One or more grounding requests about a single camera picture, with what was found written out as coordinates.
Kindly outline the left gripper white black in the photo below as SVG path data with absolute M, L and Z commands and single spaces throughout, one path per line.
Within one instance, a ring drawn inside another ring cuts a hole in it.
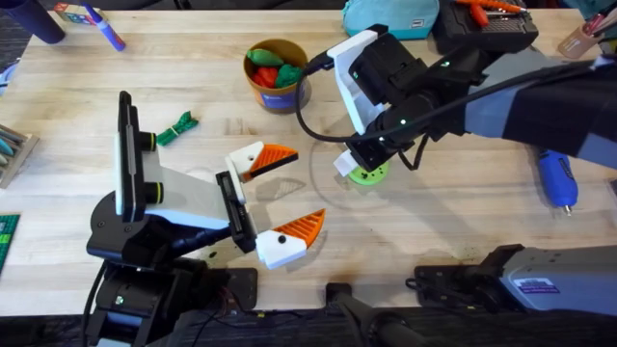
M 303 257 L 325 221 L 320 209 L 256 235 L 235 183 L 296 161 L 297 150 L 255 142 L 226 157 L 228 171 L 205 181 L 160 165 L 154 154 L 135 164 L 117 161 L 117 187 L 94 208 L 87 253 L 135 268 L 161 268 L 188 253 L 231 239 L 254 249 L 269 269 Z

